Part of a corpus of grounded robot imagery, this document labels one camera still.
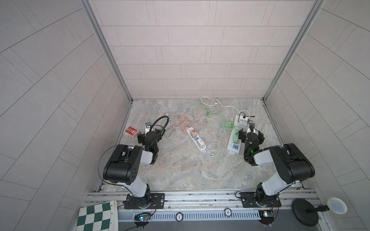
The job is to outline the long colourful socket power strip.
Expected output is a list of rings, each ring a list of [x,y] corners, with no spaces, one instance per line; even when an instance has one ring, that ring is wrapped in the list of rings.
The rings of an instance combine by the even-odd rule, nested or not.
[[[241,130],[246,131],[248,128],[248,119],[244,112],[241,112],[235,116],[233,122],[233,128],[231,130],[230,138],[227,145],[227,151],[230,154],[239,154],[241,150],[241,139],[239,139],[239,132]]]

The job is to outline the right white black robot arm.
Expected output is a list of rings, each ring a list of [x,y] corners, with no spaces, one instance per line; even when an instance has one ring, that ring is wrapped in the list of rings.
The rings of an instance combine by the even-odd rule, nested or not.
[[[239,139],[245,144],[244,161],[251,166],[274,164],[276,172],[266,181],[257,185],[251,199],[260,207],[277,206],[280,192],[296,182],[302,182],[315,176],[311,162],[294,143],[275,145],[261,149],[265,138],[251,123],[249,128],[239,131]]]

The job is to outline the pink charger with cable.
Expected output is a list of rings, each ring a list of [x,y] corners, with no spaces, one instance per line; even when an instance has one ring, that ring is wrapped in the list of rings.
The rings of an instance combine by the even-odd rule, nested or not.
[[[185,132],[189,128],[193,127],[194,123],[189,120],[187,116],[184,115],[177,115],[177,118],[180,120],[180,131]]]

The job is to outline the small blue socket power strip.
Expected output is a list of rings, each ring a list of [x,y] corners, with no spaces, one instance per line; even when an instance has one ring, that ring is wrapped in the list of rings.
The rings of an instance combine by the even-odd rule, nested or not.
[[[204,143],[203,139],[197,134],[193,127],[190,127],[186,130],[189,137],[192,139],[192,142],[198,148],[199,151],[205,153],[207,146]]]

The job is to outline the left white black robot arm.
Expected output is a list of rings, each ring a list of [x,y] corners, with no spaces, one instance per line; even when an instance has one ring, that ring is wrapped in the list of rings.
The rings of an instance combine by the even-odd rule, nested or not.
[[[156,162],[158,142],[164,136],[169,121],[169,116],[161,116],[147,133],[139,133],[139,146],[116,144],[108,148],[108,151],[112,148],[114,150],[103,170],[100,170],[101,161],[98,161],[97,172],[102,182],[122,186],[129,192],[127,199],[123,201],[125,209],[146,209],[150,206],[150,186],[139,178],[138,171],[140,164],[153,165]]]

